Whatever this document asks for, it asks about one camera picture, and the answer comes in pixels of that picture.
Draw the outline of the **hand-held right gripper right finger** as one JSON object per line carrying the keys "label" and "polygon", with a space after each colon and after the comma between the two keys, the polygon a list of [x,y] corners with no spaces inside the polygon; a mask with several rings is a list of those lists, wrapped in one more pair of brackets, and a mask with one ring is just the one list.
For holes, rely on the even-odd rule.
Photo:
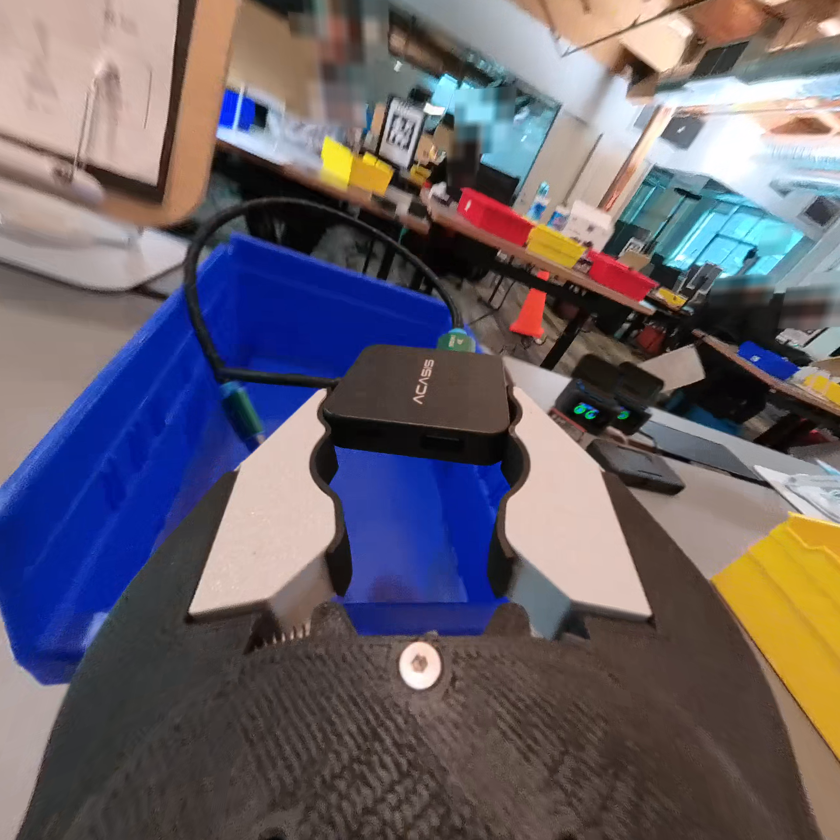
{"label": "hand-held right gripper right finger", "polygon": [[521,607],[532,634],[586,635],[585,620],[649,623],[648,602],[605,473],[517,385],[501,471],[509,484],[489,546],[494,595]]}

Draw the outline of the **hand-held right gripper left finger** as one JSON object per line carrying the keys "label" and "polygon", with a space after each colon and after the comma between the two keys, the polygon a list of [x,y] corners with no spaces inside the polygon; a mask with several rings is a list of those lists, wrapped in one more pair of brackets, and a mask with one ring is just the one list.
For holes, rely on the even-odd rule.
{"label": "hand-held right gripper left finger", "polygon": [[352,580],[328,396],[315,391],[235,472],[189,616],[198,622],[267,614],[308,624]]}

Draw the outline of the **large blue plastic bin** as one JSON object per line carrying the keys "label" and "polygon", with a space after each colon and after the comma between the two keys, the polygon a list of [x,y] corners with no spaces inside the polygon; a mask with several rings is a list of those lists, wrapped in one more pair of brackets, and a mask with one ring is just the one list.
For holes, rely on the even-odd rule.
{"label": "large blue plastic bin", "polygon": [[[438,299],[246,236],[198,271],[206,325],[233,366],[337,378],[371,344],[433,347]],[[176,292],[2,486],[2,615],[14,657],[66,684],[105,615],[212,485],[247,456]],[[361,634],[481,634],[498,465],[337,449],[332,487]]]}

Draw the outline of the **black USB hub with cable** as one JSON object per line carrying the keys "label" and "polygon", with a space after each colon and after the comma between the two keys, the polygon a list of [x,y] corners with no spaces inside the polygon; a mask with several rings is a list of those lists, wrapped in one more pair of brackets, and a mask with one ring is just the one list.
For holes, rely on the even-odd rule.
{"label": "black USB hub with cable", "polygon": [[461,353],[476,353],[477,343],[470,331],[467,330],[463,315],[456,300],[441,279],[401,243],[378,228],[367,224],[357,217],[346,214],[339,209],[323,205],[309,199],[271,196],[261,197],[226,207],[206,220],[194,234],[189,244],[183,264],[183,294],[187,316],[192,325],[193,333],[199,348],[206,360],[215,382],[218,386],[220,401],[227,421],[238,439],[246,446],[249,453],[254,452],[266,440],[263,423],[247,393],[245,384],[289,386],[301,389],[333,390],[340,382],[337,378],[315,376],[308,374],[276,373],[269,371],[254,371],[247,368],[236,368],[225,362],[206,325],[200,297],[197,288],[198,260],[204,246],[227,223],[248,213],[264,216],[286,215],[291,211],[310,211],[318,216],[331,220],[334,224],[356,228],[370,241],[383,243],[387,253],[402,257],[405,262],[415,269],[415,272],[427,285],[436,291],[440,300],[448,310],[451,327],[438,342],[438,348]]}

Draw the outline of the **black charger with green display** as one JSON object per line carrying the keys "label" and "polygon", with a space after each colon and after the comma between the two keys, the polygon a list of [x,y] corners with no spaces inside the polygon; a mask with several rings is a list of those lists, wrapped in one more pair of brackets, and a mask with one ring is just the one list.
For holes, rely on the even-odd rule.
{"label": "black charger with green display", "polygon": [[650,420],[664,389],[662,379],[631,362],[613,364],[589,353],[574,367],[549,415],[595,437],[609,429],[629,437]]}

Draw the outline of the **dark closed laptop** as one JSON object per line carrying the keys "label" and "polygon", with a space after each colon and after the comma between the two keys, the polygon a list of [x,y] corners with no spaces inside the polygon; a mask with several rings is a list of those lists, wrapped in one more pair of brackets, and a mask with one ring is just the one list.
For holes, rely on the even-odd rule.
{"label": "dark closed laptop", "polygon": [[703,437],[648,422],[635,433],[633,441],[650,444],[655,453],[681,463],[717,471],[754,485],[767,486],[766,480],[747,467],[729,448]]}

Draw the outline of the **grey angled panel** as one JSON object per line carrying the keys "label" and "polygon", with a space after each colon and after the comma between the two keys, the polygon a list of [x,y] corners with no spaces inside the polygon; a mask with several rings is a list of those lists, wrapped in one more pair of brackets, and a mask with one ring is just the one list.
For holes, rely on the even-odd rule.
{"label": "grey angled panel", "polygon": [[640,370],[659,379],[661,392],[670,394],[707,378],[697,346],[690,343],[640,363]]}

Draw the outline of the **orange traffic cone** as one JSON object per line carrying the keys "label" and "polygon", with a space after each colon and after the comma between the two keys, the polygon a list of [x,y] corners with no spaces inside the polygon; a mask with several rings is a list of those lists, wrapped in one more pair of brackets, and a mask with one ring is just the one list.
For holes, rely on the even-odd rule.
{"label": "orange traffic cone", "polygon": [[510,333],[523,339],[540,341],[544,337],[543,317],[547,293],[531,287],[522,302],[519,314],[509,326]]}

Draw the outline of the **large yellow plastic bin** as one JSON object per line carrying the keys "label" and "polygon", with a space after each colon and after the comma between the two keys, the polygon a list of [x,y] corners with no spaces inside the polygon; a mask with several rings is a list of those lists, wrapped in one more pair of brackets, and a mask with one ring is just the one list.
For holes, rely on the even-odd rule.
{"label": "large yellow plastic bin", "polygon": [[838,524],[791,513],[711,582],[838,758]]}

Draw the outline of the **paper sheet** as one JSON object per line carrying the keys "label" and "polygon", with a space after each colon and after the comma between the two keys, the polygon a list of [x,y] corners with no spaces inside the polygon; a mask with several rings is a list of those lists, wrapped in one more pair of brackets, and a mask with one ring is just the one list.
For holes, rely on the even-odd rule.
{"label": "paper sheet", "polygon": [[756,465],[753,470],[791,509],[803,516],[839,524],[839,471],[817,461],[817,475],[786,474]]}

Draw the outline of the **small red bin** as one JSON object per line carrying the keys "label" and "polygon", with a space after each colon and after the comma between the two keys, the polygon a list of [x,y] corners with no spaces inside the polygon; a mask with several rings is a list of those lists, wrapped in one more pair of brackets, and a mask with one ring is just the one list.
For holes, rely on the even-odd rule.
{"label": "small red bin", "polygon": [[457,211],[475,227],[520,248],[527,245],[533,229],[531,220],[474,188],[460,191]]}
{"label": "small red bin", "polygon": [[589,277],[628,299],[640,302],[658,289],[656,281],[602,252],[590,249],[586,257],[591,262]]}

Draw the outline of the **white cardboard box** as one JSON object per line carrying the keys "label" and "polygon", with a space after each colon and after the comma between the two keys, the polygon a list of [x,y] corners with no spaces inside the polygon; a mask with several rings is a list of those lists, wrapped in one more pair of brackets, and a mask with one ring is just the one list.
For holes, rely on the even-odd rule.
{"label": "white cardboard box", "polygon": [[562,233],[579,245],[603,253],[614,229],[608,212],[577,199],[570,206]]}

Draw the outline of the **long wooden table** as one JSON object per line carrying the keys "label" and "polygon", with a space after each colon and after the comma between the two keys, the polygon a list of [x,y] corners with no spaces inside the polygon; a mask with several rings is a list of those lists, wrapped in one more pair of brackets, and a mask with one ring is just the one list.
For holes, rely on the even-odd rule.
{"label": "long wooden table", "polygon": [[429,197],[427,192],[422,195],[426,216],[419,218],[408,213],[412,197],[396,187],[388,187],[385,199],[396,206],[392,213],[385,209],[382,201],[378,201],[372,192],[356,185],[343,185],[333,175],[326,173],[319,160],[283,160],[273,151],[265,151],[257,142],[249,141],[229,129],[217,132],[216,152],[234,154],[320,197],[329,197],[358,208],[383,222],[399,224],[422,236],[425,245],[429,245],[433,236],[443,231],[465,238],[492,253],[492,260],[487,262],[489,271],[525,287],[545,291],[549,299],[575,307],[573,318],[567,321],[564,330],[543,358],[543,369],[552,371],[556,368],[583,330],[588,318],[603,312],[607,303],[628,309],[633,314],[629,319],[631,323],[644,323],[666,314],[664,307],[655,306],[649,301],[634,300],[619,291],[604,287],[577,269],[564,267],[475,226],[453,206]]}

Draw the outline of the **white rounded stand base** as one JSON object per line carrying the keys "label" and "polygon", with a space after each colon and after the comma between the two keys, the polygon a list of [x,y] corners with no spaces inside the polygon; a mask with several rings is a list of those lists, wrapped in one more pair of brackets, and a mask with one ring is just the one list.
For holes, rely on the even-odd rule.
{"label": "white rounded stand base", "polygon": [[179,269],[186,242],[2,181],[1,264],[90,291],[144,287]]}

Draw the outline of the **wood framed poster board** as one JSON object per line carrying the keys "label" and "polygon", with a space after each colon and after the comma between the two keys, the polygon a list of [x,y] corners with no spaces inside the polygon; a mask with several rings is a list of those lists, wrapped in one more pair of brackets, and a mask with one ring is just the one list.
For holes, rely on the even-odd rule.
{"label": "wood framed poster board", "polygon": [[2,1],[2,181],[182,221],[207,189],[240,6]]}

